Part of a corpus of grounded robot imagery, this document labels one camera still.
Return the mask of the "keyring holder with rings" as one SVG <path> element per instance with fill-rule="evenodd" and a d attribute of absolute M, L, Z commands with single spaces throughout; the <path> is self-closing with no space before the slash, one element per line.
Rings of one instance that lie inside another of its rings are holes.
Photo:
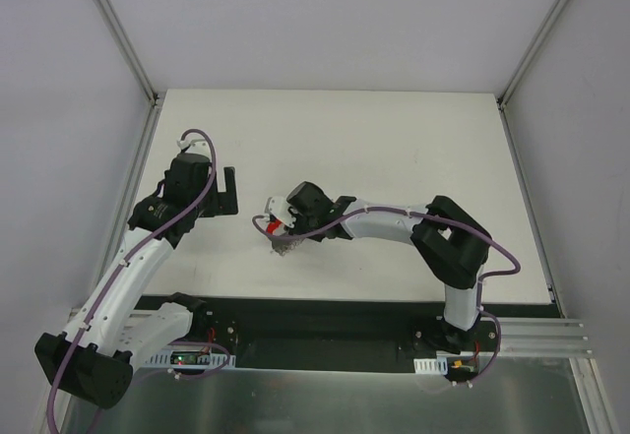
<path fill-rule="evenodd" d="M 291 228 L 279 220 L 269 221 L 265 230 L 272 235 L 272 251 L 281 257 L 285 257 L 304 242 L 303 238 L 293 236 L 290 233 Z"/>

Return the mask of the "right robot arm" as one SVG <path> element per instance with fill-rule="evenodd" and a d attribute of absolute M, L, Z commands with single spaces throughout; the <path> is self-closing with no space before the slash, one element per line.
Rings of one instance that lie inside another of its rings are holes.
<path fill-rule="evenodd" d="M 327 224 L 334 226 L 313 240 L 380 239 L 412 246 L 431 273 L 444 284 L 442 319 L 421 330 L 425 343 L 436 350 L 459 354 L 478 337 L 480 271 L 489 245 L 479 237 L 488 232 L 446 196 L 426 206 L 390 212 L 351 196 L 331 200 L 317 185 L 302 182 L 286 198 L 294 218 L 290 235 L 304 234 Z"/>

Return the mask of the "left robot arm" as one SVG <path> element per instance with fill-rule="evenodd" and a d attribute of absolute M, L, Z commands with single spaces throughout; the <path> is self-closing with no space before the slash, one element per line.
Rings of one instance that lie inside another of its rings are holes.
<path fill-rule="evenodd" d="M 147 320 L 124 328 L 150 280 L 200 217 L 238 212 L 235 170 L 224 169 L 224 191 L 212 162 L 190 151 L 178 154 L 153 194 L 128 220 L 117 258 L 80 312 L 58 335 L 42 334 L 35 356 L 51 386 L 99 408 L 120 402 L 134 373 L 172 341 L 211 343 L 208 304 L 181 292 Z"/>

